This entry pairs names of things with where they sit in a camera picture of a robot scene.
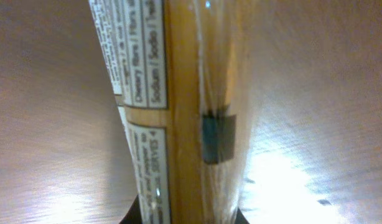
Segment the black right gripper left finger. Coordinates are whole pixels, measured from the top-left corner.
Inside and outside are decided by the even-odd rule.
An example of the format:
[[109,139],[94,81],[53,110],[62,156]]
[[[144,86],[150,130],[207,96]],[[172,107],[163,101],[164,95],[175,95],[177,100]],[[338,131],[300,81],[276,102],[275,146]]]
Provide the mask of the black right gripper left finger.
[[142,224],[142,215],[139,203],[139,196],[134,199],[130,209],[119,224]]

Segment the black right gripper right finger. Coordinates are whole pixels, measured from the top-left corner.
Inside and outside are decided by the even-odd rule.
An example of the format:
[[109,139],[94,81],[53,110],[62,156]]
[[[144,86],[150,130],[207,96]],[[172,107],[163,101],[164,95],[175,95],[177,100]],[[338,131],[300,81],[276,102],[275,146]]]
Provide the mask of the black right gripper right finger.
[[249,224],[249,221],[243,215],[242,211],[238,208],[234,224]]

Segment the red orange pasta package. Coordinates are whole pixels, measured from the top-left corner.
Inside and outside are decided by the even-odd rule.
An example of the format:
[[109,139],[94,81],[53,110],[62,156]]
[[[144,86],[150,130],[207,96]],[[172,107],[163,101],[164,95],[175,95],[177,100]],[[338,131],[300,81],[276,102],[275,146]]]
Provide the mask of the red orange pasta package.
[[245,1],[90,0],[142,223],[234,223],[250,130]]

